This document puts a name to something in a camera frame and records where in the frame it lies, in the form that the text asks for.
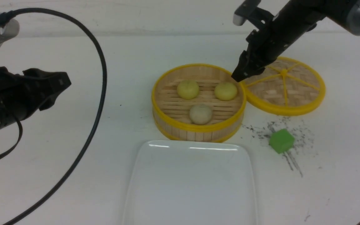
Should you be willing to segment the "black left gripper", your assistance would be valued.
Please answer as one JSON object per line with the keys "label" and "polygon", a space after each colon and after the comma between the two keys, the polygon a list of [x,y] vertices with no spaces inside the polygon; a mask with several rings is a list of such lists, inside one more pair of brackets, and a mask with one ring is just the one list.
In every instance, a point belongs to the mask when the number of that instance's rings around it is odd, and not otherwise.
{"label": "black left gripper", "polygon": [[72,85],[66,72],[47,72],[38,68],[14,74],[0,67],[0,125],[26,120],[38,109],[51,108],[58,97]]}

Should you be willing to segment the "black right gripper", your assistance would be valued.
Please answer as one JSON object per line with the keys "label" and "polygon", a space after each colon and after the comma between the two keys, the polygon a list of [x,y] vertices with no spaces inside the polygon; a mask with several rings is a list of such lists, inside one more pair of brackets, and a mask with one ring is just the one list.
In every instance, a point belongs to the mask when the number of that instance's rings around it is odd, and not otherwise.
{"label": "black right gripper", "polygon": [[231,77],[236,82],[261,75],[304,33],[316,27],[324,18],[316,2],[290,0],[261,30],[253,30],[247,37],[248,48],[238,60]]}

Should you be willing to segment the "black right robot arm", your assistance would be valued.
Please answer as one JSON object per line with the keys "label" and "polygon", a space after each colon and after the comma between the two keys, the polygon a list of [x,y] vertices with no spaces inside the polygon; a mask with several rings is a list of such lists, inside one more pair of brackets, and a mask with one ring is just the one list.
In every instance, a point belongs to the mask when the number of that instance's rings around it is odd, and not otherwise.
{"label": "black right robot arm", "polygon": [[290,0],[276,15],[260,8],[259,4],[259,0],[246,0],[234,12],[236,26],[249,21],[256,27],[246,37],[248,47],[241,53],[232,73],[237,82],[262,74],[324,18],[360,36],[360,0]]}

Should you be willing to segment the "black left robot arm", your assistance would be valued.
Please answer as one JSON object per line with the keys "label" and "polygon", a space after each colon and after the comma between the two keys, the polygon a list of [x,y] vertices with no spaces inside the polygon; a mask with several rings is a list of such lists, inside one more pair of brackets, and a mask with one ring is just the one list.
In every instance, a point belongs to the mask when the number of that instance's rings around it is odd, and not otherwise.
{"label": "black left robot arm", "polygon": [[66,72],[31,68],[20,75],[0,67],[0,130],[16,120],[26,120],[38,110],[51,108],[70,85]]}

